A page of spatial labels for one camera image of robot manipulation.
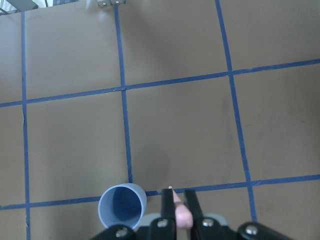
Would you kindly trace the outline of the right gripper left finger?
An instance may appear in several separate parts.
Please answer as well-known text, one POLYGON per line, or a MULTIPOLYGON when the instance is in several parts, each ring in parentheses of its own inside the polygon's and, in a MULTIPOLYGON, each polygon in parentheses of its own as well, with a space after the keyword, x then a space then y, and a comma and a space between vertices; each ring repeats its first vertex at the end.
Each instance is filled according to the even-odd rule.
POLYGON ((150 240, 176 240, 176 217, 173 190, 163 189, 161 192, 160 216, 149 225, 150 240))

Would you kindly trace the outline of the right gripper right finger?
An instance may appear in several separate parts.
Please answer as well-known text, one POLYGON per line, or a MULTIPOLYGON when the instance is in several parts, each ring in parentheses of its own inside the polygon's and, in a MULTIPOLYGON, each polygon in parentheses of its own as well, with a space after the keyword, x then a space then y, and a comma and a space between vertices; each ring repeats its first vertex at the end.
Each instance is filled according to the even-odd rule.
POLYGON ((224 240, 225 219, 217 214, 203 214, 196 192, 184 191, 184 201, 193 218, 193 226, 189 230, 190 240, 224 240))

